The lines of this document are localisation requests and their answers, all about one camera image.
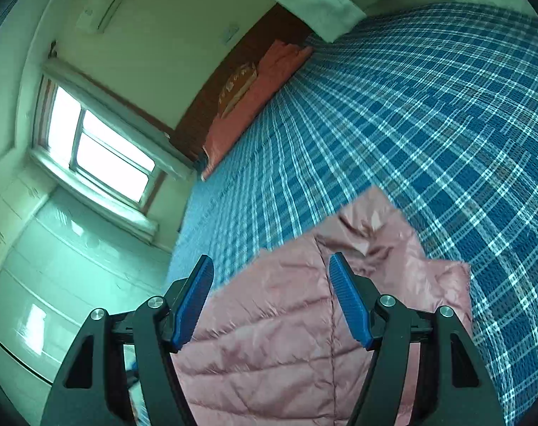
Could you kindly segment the window with white frame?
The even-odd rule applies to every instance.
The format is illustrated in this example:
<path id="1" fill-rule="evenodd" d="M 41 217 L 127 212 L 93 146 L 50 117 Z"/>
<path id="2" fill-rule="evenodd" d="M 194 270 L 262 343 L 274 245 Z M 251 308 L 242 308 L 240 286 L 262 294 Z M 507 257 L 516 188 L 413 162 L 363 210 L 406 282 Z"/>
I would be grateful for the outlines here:
<path id="1" fill-rule="evenodd" d="M 55 81 L 41 80 L 32 143 L 84 187 L 147 213 L 165 172 Z"/>

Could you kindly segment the red pillow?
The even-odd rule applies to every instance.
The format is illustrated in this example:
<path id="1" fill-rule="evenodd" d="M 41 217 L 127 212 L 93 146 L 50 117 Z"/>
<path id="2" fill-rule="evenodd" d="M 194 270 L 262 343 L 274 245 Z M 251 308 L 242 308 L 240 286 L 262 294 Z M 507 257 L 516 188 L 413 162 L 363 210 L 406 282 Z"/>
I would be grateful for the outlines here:
<path id="1" fill-rule="evenodd" d="M 301 47 L 278 39 L 272 43 L 255 65 L 257 80 L 224 118 L 219 118 L 218 112 L 215 115 L 203 145 L 207 165 L 202 171 L 202 180 L 207 180 L 269 100 L 303 66 L 312 52 L 310 46 Z"/>

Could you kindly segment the white wall socket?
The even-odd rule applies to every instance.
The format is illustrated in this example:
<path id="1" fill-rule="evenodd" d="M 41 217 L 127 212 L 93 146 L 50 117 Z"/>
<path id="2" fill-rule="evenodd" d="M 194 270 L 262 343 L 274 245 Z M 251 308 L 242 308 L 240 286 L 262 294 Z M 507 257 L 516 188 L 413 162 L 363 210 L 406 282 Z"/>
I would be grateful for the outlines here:
<path id="1" fill-rule="evenodd" d="M 239 32 L 238 24 L 229 24 L 221 35 L 221 40 L 224 44 L 228 44 L 235 35 Z"/>

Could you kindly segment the blue plaid bed sheet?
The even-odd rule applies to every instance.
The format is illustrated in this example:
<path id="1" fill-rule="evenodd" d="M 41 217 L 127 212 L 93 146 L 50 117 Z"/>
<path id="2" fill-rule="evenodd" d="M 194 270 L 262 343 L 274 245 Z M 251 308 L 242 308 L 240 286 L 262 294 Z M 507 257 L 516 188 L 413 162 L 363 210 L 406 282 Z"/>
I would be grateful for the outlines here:
<path id="1" fill-rule="evenodd" d="M 514 425 L 538 398 L 538 18 L 439 3 L 311 57 L 191 191 L 169 275 L 223 286 L 370 186 L 426 253 L 469 263 L 474 340 Z"/>

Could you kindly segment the embroidered brown cushion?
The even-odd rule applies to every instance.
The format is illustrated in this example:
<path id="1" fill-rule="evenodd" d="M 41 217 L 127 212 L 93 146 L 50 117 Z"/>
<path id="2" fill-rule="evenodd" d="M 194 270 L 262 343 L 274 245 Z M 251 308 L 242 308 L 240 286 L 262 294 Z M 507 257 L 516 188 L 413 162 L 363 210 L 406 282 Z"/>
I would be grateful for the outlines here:
<path id="1" fill-rule="evenodd" d="M 252 62 L 240 65 L 227 79 L 218 97 L 219 118 L 224 118 L 257 80 L 257 68 Z"/>

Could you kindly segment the pink puffer down jacket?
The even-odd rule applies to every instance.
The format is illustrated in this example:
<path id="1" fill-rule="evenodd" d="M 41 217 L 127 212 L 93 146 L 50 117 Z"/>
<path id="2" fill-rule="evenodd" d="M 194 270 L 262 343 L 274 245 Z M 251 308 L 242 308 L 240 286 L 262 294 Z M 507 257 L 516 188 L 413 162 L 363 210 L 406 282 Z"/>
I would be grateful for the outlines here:
<path id="1" fill-rule="evenodd" d="M 356 342 L 331 286 L 341 253 L 354 273 L 411 309 L 472 320 L 470 268 L 429 259 L 415 229 L 377 187 L 273 250 L 205 303 L 172 361 L 200 425 L 344 425 L 371 353 Z"/>

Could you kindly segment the white glass-door wardrobe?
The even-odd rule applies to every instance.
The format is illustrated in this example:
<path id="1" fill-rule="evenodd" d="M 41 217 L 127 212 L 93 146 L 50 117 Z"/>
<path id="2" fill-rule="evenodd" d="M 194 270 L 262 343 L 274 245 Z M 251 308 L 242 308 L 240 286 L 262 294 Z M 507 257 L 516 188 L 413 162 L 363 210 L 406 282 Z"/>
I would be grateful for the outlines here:
<path id="1" fill-rule="evenodd" d="M 161 292 L 170 256 L 81 204 L 34 164 L 0 194 L 0 387 L 40 423 L 88 313 L 128 312 Z"/>

